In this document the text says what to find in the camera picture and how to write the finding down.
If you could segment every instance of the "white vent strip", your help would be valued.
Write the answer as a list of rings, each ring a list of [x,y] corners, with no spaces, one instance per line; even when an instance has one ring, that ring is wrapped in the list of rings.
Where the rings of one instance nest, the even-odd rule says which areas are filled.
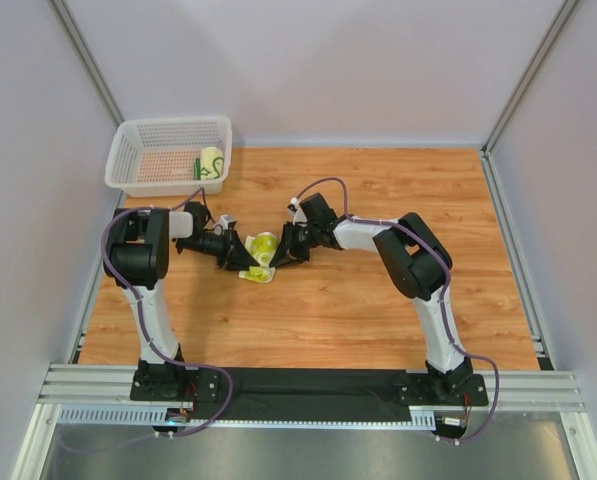
[[[166,421],[167,407],[124,405],[63,405],[58,423],[89,425],[182,425]],[[188,426],[199,425],[193,420]],[[299,422],[275,420],[218,420],[214,425],[246,428],[311,428],[343,430],[435,430],[433,411],[415,410],[409,422]]]

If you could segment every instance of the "white wall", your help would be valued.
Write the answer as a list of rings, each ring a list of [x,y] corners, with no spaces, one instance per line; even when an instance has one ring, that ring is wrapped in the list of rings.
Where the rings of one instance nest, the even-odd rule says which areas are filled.
[[[0,479],[70,348],[111,215],[113,133],[47,3],[0,1]]]
[[[597,435],[597,0],[582,2],[494,162],[559,368]]]
[[[561,0],[68,0],[127,118],[248,144],[478,144]]]

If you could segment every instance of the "wooden table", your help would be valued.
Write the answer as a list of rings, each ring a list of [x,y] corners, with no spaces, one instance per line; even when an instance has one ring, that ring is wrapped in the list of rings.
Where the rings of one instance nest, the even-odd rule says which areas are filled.
[[[241,238],[280,236],[286,206],[324,176],[347,182],[352,213],[394,218],[417,212],[454,260],[452,304],[468,350],[501,369],[538,368],[496,216],[475,150],[235,149],[214,216],[238,220]],[[316,188],[342,213],[340,186]],[[128,206],[178,198],[127,201]],[[378,255],[319,248],[261,285],[220,271],[215,259],[171,249],[165,281],[172,326],[187,361],[242,367],[423,368],[425,341],[410,301]],[[139,341],[129,304],[104,278],[80,363],[135,364]],[[476,362],[477,368],[487,368]]]

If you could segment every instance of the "perforated basket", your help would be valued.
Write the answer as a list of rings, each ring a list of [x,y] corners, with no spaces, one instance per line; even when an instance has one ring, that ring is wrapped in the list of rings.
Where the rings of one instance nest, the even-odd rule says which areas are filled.
[[[114,137],[105,183],[132,197],[220,193],[231,164],[231,122],[225,117],[129,120]],[[220,178],[196,180],[194,160],[205,147],[224,153]]]

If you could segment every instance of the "wall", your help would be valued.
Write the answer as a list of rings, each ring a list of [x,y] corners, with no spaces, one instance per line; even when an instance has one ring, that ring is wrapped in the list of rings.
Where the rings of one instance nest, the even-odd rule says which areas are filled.
[[[597,436],[597,0],[582,2],[494,152],[556,365]]]
[[[75,334],[113,133],[47,3],[0,1],[0,479]]]
[[[477,144],[561,0],[68,0],[127,118],[254,145]]]

